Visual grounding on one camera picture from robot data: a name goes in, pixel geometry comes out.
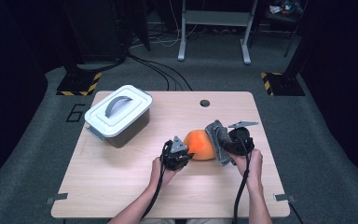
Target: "small hole on table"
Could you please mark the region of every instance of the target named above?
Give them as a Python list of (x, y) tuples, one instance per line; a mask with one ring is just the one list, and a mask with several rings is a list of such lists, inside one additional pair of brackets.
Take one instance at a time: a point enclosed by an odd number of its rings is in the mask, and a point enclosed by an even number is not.
[(211, 103), (208, 100), (201, 100), (200, 105), (203, 107), (208, 107)]

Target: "black cable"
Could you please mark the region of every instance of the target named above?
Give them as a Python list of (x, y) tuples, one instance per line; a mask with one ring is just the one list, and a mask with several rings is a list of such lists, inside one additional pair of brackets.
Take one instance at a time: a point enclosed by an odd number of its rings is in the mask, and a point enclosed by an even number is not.
[(145, 60), (145, 59), (140, 59), (140, 58), (138, 58), (136, 56), (133, 56), (133, 55), (131, 55), (131, 56), (135, 57), (138, 60), (141, 60), (144, 63), (147, 63), (147, 66), (153, 68), (155, 71), (159, 71), (160, 73), (164, 74), (164, 76), (170, 77), (173, 80), (173, 82), (175, 83), (175, 90), (176, 90), (176, 84), (180, 87), (181, 90), (183, 90), (182, 85), (175, 78), (173, 78), (172, 76), (168, 75), (166, 72), (162, 71), (161, 69), (157, 68), (155, 65), (150, 64), (150, 63), (153, 63), (153, 62)]
[(120, 59), (119, 61), (117, 61), (116, 63), (114, 64), (110, 64), (110, 65), (107, 65), (107, 66), (104, 66), (104, 67), (99, 67), (99, 68), (93, 68), (93, 69), (84, 69), (84, 68), (79, 68), (80, 70), (83, 70), (83, 71), (88, 71), (88, 72), (95, 72), (95, 73), (100, 73), (100, 72), (104, 72), (106, 70), (109, 70), (109, 69), (112, 69), (118, 65), (120, 65), (121, 63), (124, 62), (124, 59)]
[(293, 211), (295, 212), (298, 220), (300, 221), (301, 224), (303, 224), (304, 222), (302, 221), (300, 215), (298, 214), (297, 210), (293, 207), (293, 205), (291, 203), (289, 203), (289, 206), (293, 209)]
[(142, 218), (144, 218), (150, 212), (150, 210), (152, 209), (152, 207), (153, 207), (153, 205), (154, 205), (154, 203), (155, 203), (155, 201), (156, 201), (156, 199), (158, 197), (159, 190), (160, 190), (161, 184), (162, 184), (162, 177), (164, 176), (165, 169), (166, 169), (163, 164), (164, 164), (164, 157), (161, 157), (161, 165), (159, 167), (159, 179), (158, 179), (157, 188), (156, 188), (155, 194), (153, 195), (152, 201), (147, 206), (146, 211), (142, 215)]
[[(148, 61), (148, 60), (146, 60), (146, 59), (141, 59), (141, 58), (139, 58), (139, 57), (137, 57), (137, 56), (134, 56), (134, 55), (132, 55), (132, 54), (130, 54), (130, 53), (129, 53), (129, 55), (130, 55), (130, 57), (136, 58), (136, 59), (141, 60), (141, 61), (143, 61), (143, 62), (146, 62), (146, 63), (155, 63), (155, 64), (158, 64), (158, 65), (160, 65), (160, 66), (163, 66), (163, 67), (166, 67), (166, 68), (172, 70), (172, 71), (173, 71), (174, 73), (176, 73), (179, 77), (181, 77), (182, 80), (185, 82), (185, 84), (188, 86), (188, 88), (189, 88), (191, 91), (193, 91), (193, 89), (191, 88), (190, 84), (188, 84), (187, 80), (186, 80), (178, 71), (176, 71), (175, 69), (173, 69), (173, 68), (171, 68), (171, 67), (169, 67), (169, 66), (167, 66), (167, 65), (165, 65), (165, 64), (162, 64), (162, 63), (156, 63), (156, 62), (153, 62), (153, 61)], [(166, 73), (165, 73), (165, 75), (167, 75), (168, 77), (172, 78), (172, 80), (173, 80), (175, 83), (177, 83), (177, 84), (181, 87), (181, 89), (183, 89), (182, 86), (179, 84), (179, 82), (177, 82), (173, 77), (169, 76), (169, 75), (166, 74)]]
[[(157, 32), (158, 30), (156, 30), (155, 28), (152, 28), (152, 29), (148, 29), (148, 31), (149, 32)], [(163, 38), (166, 38), (166, 37), (171, 37), (171, 36), (166, 31), (160, 31), (159, 34), (149, 35), (149, 40), (155, 40), (156, 39), (156, 40), (161, 41), (160, 39), (163, 39)], [(136, 35), (134, 35), (132, 38), (133, 38), (133, 40), (131, 41), (130, 48), (136, 47), (136, 46), (142, 44), (142, 42), (140, 41), (140, 39)]]
[(241, 199), (241, 195), (243, 193), (243, 189), (245, 188), (246, 181), (248, 179), (249, 164), (251, 163), (251, 158), (252, 158), (252, 151), (248, 152), (248, 150), (247, 150), (245, 144), (243, 143), (242, 139), (240, 139), (237, 135), (235, 135), (235, 137), (240, 140), (240, 142), (242, 144), (242, 147), (245, 150), (246, 169), (245, 169), (245, 172), (243, 173), (243, 178), (242, 178), (242, 181), (241, 181), (240, 189), (238, 190), (237, 197), (236, 197), (235, 203), (234, 203), (234, 218), (232, 219), (233, 224), (238, 223), (238, 206), (240, 204), (240, 199)]
[[(135, 60), (136, 62), (141, 63), (141, 64), (143, 64), (143, 65), (149, 67), (149, 64), (144, 63), (144, 62), (142, 62), (141, 60), (138, 60), (138, 59), (136, 59), (136, 58), (131, 57), (130, 54), (129, 54), (129, 56), (130, 56), (130, 58), (132, 58), (132, 59)], [(161, 72), (159, 72), (159, 71), (156, 71), (156, 72), (158, 72), (162, 77), (164, 77), (165, 81), (167, 82), (167, 91), (169, 91), (169, 90), (170, 90), (170, 81), (169, 81), (169, 80), (164, 76), (164, 74), (162, 74)]]

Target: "container lid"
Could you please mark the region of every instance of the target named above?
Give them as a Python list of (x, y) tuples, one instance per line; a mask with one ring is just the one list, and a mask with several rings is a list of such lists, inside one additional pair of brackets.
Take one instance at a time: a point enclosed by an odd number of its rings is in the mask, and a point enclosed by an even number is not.
[(141, 117), (152, 101), (144, 91), (122, 86), (88, 110), (85, 120), (103, 136), (114, 137)]

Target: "human arm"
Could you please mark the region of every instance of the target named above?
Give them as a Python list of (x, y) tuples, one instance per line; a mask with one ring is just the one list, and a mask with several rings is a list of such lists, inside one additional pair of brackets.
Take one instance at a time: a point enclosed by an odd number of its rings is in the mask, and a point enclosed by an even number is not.
[[(152, 172), (150, 174), (150, 181), (147, 187), (145, 188), (145, 190), (141, 193), (141, 195), (137, 199), (135, 199), (126, 208), (124, 208), (121, 212), (119, 212), (114, 218), (112, 218), (108, 222), (108, 224), (139, 223), (148, 205), (150, 205), (154, 193), (156, 192), (158, 186), (160, 168), (161, 168), (161, 162), (159, 160), (159, 157), (157, 157), (153, 160)], [(179, 171), (180, 169), (175, 171), (166, 170), (162, 178), (161, 187), (164, 188), (165, 186), (167, 186), (168, 183), (170, 183), (170, 181)]]
[[(246, 170), (246, 157), (228, 153), (237, 164), (238, 171), (243, 176)], [(272, 223), (264, 199), (263, 184), (261, 182), (263, 155), (260, 150), (253, 149), (249, 163), (249, 175), (246, 180), (246, 187), (249, 191), (249, 223)]]

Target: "wire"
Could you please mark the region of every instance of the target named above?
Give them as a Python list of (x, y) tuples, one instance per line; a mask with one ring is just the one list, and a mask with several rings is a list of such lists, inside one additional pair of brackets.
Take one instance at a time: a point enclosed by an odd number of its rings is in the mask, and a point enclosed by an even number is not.
[(293, 211), (295, 212), (295, 214), (296, 214), (298, 220), (300, 221), (300, 223), (303, 224), (304, 222), (302, 221), (302, 219), (301, 219), (300, 215), (298, 214), (297, 210), (295, 209), (295, 207), (294, 207), (291, 203), (289, 203), (289, 206), (290, 206), (290, 207), (293, 209)]
[(142, 215), (142, 218), (144, 218), (150, 212), (150, 210), (152, 209), (152, 207), (153, 207), (153, 205), (154, 205), (154, 203), (155, 203), (155, 201), (156, 201), (156, 199), (158, 197), (159, 190), (160, 190), (161, 184), (162, 184), (162, 177), (164, 176), (164, 173), (165, 173), (165, 170), (166, 170), (166, 168), (165, 168), (165, 166), (163, 164), (164, 164), (164, 157), (161, 157), (161, 165), (159, 167), (159, 179), (158, 179), (157, 188), (156, 188), (155, 194), (153, 195), (152, 201), (147, 206), (146, 211)]
[(164, 79), (165, 79), (166, 82), (167, 82), (167, 86), (168, 86), (167, 91), (170, 90), (170, 83), (169, 83), (169, 80), (168, 80), (166, 77), (169, 77), (169, 78), (171, 78), (171, 79), (173, 80), (173, 82), (175, 83), (175, 90), (176, 90), (177, 86), (179, 86), (182, 91), (183, 91), (184, 89), (183, 89), (182, 85), (181, 85), (174, 77), (168, 75), (166, 72), (162, 71), (161, 69), (159, 69), (158, 67), (156, 67), (156, 66), (153, 65), (152, 63), (157, 64), (157, 65), (160, 65), (160, 66), (163, 66), (163, 67), (165, 67), (165, 68), (168, 68), (168, 69), (172, 70), (172, 71), (173, 71), (174, 73), (176, 73), (179, 77), (181, 77), (182, 80), (185, 82), (185, 84), (188, 86), (188, 88), (189, 88), (191, 91), (193, 91), (193, 89), (191, 88), (191, 86), (188, 84), (187, 80), (186, 80), (179, 72), (177, 72), (177, 71), (174, 70), (173, 68), (171, 68), (171, 67), (169, 67), (169, 66), (167, 66), (167, 65), (165, 65), (165, 64), (162, 64), (162, 63), (156, 63), (156, 62), (148, 61), (148, 60), (145, 60), (145, 59), (141, 59), (141, 58), (136, 57), (136, 56), (134, 56), (134, 55), (132, 55), (132, 54), (130, 54), (130, 53), (129, 53), (129, 57), (132, 58), (133, 60), (135, 60), (135, 61), (138, 62), (138, 63), (141, 63), (141, 64), (143, 64), (143, 65), (145, 65), (145, 66), (150, 67), (151, 69), (153, 69), (153, 70), (155, 70), (156, 72), (158, 72), (162, 77), (164, 77)]
[(243, 173), (243, 178), (241, 181), (240, 189), (238, 190), (237, 197), (236, 197), (235, 203), (234, 203), (234, 218), (232, 219), (232, 223), (237, 224), (238, 223), (238, 206), (240, 204), (240, 199), (241, 199), (243, 189), (245, 188), (245, 185), (246, 185), (246, 180), (248, 179), (249, 164), (251, 163), (251, 159), (252, 159), (252, 150), (250, 152), (248, 152), (242, 139), (239, 138), (236, 134), (235, 134), (235, 137), (240, 140), (243, 149), (245, 149), (245, 158), (246, 158), (246, 169), (245, 169), (245, 172)]
[[(148, 24), (157, 24), (157, 23), (156, 22), (149, 22)], [(164, 26), (162, 24), (162, 21), (159, 22), (158, 25), (155, 25), (153, 28), (149, 28), (148, 31), (149, 32), (158, 32), (158, 34), (149, 35), (149, 40), (153, 40), (153, 39), (159, 40), (157, 42), (151, 42), (151, 43), (173, 42), (173, 41), (175, 41), (175, 40), (161, 40), (162, 38), (165, 38), (165, 37), (171, 37), (171, 35), (167, 31), (164, 30)], [(143, 44), (141, 43), (139, 37), (134, 35), (133, 40), (131, 41), (131, 48), (142, 46), (142, 45)]]
[(139, 60), (139, 59), (137, 59), (137, 58), (135, 58), (135, 57), (132, 57), (130, 54), (129, 54), (129, 57), (132, 58), (133, 60), (135, 60), (136, 62), (141, 63), (141, 64), (143, 64), (143, 65), (145, 65), (145, 66), (148, 66), (148, 67), (152, 68), (153, 70), (155, 70), (156, 72), (158, 72), (162, 77), (164, 77), (165, 81), (167, 82), (167, 91), (170, 90), (170, 81), (164, 76), (163, 73), (161, 73), (161, 72), (159, 72), (158, 70), (156, 70), (155, 68), (149, 66), (149, 64), (144, 63), (143, 61), (141, 61), (141, 60)]
[(172, 0), (170, 0), (170, 7), (171, 7), (171, 12), (172, 12), (172, 15), (173, 15), (173, 19), (175, 21), (175, 25), (176, 25), (176, 30), (177, 30), (177, 37), (176, 37), (176, 40), (174, 40), (174, 42), (171, 44), (171, 45), (165, 45), (163, 44), (162, 42), (160, 42), (160, 44), (164, 47), (172, 47), (174, 44), (176, 44), (176, 42), (178, 42), (180, 40), (179, 36), (180, 36), (180, 33), (179, 33), (179, 25), (178, 25), (178, 21), (176, 20), (176, 17), (175, 17), (175, 13), (173, 12), (173, 7), (172, 7)]
[[(205, 7), (205, 0), (202, 1), (202, 8), (201, 8), (201, 11), (203, 11)], [(194, 28), (186, 35), (186, 38), (191, 35), (191, 33), (193, 33), (193, 31), (197, 28), (197, 25), (194, 26)]]
[(142, 60), (142, 61), (144, 61), (144, 62), (147, 62), (147, 63), (155, 63), (155, 64), (158, 64), (158, 65), (160, 65), (160, 66), (163, 66), (163, 67), (166, 67), (166, 68), (168, 68), (168, 69), (170, 69), (170, 70), (172, 70), (174, 73), (176, 73), (179, 77), (181, 77), (182, 78), (182, 80), (186, 83), (186, 85), (188, 86), (188, 88), (191, 90), (191, 91), (193, 91), (193, 89), (190, 87), (190, 85), (188, 84), (188, 82), (187, 82), (187, 80), (178, 72), (178, 71), (176, 71), (175, 69), (173, 69), (173, 68), (171, 68), (171, 67), (169, 67), (169, 66), (167, 66), (167, 65), (165, 65), (165, 64), (162, 64), (162, 63), (156, 63), (156, 62), (152, 62), (152, 61), (148, 61), (148, 60), (146, 60), (146, 59), (140, 59), (140, 60)]
[[(167, 33), (167, 31), (164, 30), (163, 26), (161, 26), (161, 31), (159, 34), (155, 34), (155, 35), (150, 35), (149, 39), (153, 40), (156, 39), (157, 41), (151, 41), (150, 44), (161, 44), (161, 43), (171, 43), (171, 42), (177, 42), (177, 36), (172, 36), (170, 35), (170, 33)], [(238, 36), (241, 35), (240, 33), (235, 33), (235, 32), (231, 32), (231, 31), (226, 31), (226, 32), (212, 32), (212, 33), (207, 33), (205, 34), (205, 31), (198, 31), (198, 32), (194, 32), (196, 27), (194, 27), (189, 34), (186, 35), (186, 39), (187, 40), (196, 40), (199, 37), (209, 37), (209, 36), (217, 36), (217, 35), (234, 35), (234, 36)], [(156, 26), (152, 29), (150, 29), (150, 31), (157, 31), (156, 30)], [(170, 39), (170, 40), (163, 40), (163, 38), (166, 37), (174, 37), (175, 39)], [(134, 37), (134, 39), (131, 42), (131, 45), (129, 46), (129, 49), (134, 49), (134, 48), (138, 48), (141, 47), (143, 44), (141, 43), (141, 41), (139, 40), (138, 37)]]

